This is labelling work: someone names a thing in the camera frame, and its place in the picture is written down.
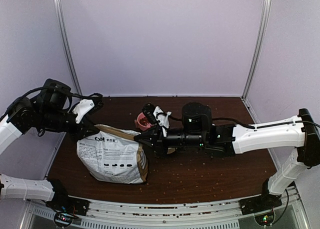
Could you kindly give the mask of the dog food bag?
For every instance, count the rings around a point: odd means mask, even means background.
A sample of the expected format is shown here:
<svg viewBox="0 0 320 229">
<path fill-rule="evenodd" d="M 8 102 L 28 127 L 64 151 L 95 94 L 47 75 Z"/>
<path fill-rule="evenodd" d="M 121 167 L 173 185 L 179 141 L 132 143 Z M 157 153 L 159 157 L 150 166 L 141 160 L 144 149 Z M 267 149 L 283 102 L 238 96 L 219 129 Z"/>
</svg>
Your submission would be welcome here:
<svg viewBox="0 0 320 229">
<path fill-rule="evenodd" d="M 138 131 L 97 124 L 98 133 L 77 142 L 76 153 L 98 181 L 116 184 L 142 184 L 149 165 L 143 145 L 134 137 Z"/>
</svg>

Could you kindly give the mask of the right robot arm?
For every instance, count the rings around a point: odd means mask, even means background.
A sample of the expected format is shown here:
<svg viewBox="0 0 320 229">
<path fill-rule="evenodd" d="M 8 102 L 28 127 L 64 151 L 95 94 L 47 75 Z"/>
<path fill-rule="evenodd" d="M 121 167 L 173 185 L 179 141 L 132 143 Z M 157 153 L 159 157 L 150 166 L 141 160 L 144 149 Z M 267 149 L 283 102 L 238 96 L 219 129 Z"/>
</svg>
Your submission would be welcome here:
<svg viewBox="0 0 320 229">
<path fill-rule="evenodd" d="M 305 170 L 320 164 L 320 126 L 305 108 L 279 121 L 245 124 L 230 119 L 231 124 L 215 125 L 210 107 L 190 102 L 181 109 L 182 128 L 170 128 L 171 112 L 159 106 L 148 103 L 142 113 L 152 126 L 134 140 L 161 155 L 169 148 L 201 148 L 213 157 L 233 157 L 260 149 L 293 147 L 281 169 L 263 183 L 256 199 L 261 210 L 268 209 Z"/>
</svg>

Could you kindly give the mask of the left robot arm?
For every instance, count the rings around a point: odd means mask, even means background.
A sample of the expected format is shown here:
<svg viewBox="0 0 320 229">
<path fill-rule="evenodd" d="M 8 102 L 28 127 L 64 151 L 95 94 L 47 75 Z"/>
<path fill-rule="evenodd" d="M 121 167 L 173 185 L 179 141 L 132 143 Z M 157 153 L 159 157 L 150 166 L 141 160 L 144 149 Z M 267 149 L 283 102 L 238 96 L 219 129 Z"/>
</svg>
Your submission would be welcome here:
<svg viewBox="0 0 320 229">
<path fill-rule="evenodd" d="M 104 105 L 103 96 L 83 96 L 54 79 L 15 99 L 0 117 L 0 151 L 35 128 L 38 136 L 45 132 L 68 133 L 74 141 L 99 133 L 87 118 Z M 58 179 L 30 180 L 0 175 L 1 199 L 31 199 L 53 202 L 61 211 L 72 207 L 68 192 Z"/>
</svg>

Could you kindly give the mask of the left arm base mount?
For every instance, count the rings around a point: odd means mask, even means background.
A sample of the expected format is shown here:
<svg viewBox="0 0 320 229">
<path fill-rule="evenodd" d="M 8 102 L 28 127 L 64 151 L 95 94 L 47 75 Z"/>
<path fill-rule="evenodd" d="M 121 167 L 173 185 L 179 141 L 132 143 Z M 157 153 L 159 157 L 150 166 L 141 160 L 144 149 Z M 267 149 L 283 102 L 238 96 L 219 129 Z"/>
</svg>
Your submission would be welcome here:
<svg viewBox="0 0 320 229">
<path fill-rule="evenodd" d="M 47 206 L 58 212 L 68 213 L 72 216 L 86 216 L 90 202 L 85 199 L 59 196 L 46 202 Z"/>
</svg>

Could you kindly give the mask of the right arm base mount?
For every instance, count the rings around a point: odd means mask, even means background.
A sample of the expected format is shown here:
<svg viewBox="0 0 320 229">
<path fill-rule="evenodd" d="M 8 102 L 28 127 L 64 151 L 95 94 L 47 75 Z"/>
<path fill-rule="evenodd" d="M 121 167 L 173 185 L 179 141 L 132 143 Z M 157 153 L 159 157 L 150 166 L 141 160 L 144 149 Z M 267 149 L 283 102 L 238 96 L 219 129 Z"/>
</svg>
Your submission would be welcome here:
<svg viewBox="0 0 320 229">
<path fill-rule="evenodd" d="M 275 195 L 258 195 L 241 199 L 239 201 L 242 215 L 255 214 L 262 211 L 271 210 L 272 208 L 279 207 L 281 205 L 281 197 Z"/>
</svg>

